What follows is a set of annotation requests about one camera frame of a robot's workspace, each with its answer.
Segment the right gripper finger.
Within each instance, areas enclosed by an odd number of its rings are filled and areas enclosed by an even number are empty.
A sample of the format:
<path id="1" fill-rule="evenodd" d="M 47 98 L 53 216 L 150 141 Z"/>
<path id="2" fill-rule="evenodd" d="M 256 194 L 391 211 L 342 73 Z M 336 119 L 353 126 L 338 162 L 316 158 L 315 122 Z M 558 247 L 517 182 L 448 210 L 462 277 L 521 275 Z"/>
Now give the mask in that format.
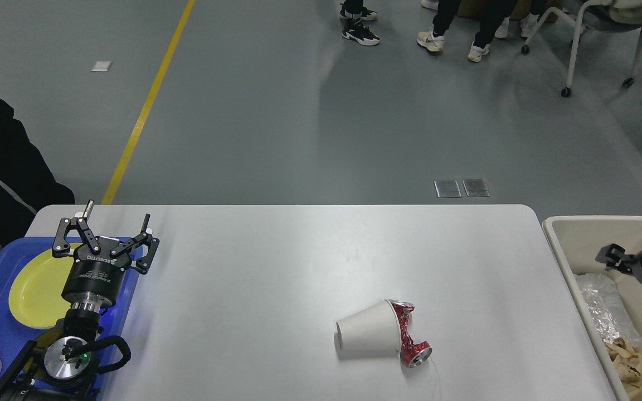
<path id="1" fill-rule="evenodd" d="M 624 275 L 632 275 L 638 259 L 634 254 L 627 254 L 626 250 L 619 244 L 612 243 L 599 250 L 595 261 L 603 264 L 607 271 L 617 271 Z"/>

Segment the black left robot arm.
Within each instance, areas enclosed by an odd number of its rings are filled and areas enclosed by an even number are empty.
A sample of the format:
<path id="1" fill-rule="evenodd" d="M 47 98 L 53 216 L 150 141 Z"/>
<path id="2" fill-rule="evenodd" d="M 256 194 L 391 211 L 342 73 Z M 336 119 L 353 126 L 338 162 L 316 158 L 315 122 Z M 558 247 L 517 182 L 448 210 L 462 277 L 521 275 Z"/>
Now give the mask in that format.
<path id="1" fill-rule="evenodd" d="M 16 355 L 0 377 L 0 400 L 94 400 L 97 378 L 132 358 L 122 337 L 103 335 L 100 319 L 116 305 L 127 271 L 148 273 L 160 241 L 150 214 L 127 241 L 94 234 L 87 223 L 93 207 L 89 200 L 79 216 L 60 220 L 51 251 L 73 259 L 61 293 L 70 307 Z"/>

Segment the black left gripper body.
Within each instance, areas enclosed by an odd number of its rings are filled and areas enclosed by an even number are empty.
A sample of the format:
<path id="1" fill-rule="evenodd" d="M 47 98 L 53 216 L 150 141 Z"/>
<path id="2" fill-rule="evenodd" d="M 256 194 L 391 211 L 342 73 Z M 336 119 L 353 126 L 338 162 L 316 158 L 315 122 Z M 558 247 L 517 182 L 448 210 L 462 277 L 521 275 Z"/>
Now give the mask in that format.
<path id="1" fill-rule="evenodd" d="M 110 251 L 122 241 L 118 238 L 97 237 L 100 253 L 95 255 L 87 244 L 81 244 L 73 251 L 74 263 L 62 290 L 62 297 L 74 304 L 83 302 L 88 294 L 98 297 L 100 307 L 116 304 L 123 285 L 125 267 L 132 264 L 129 253 L 119 257 L 110 256 Z"/>

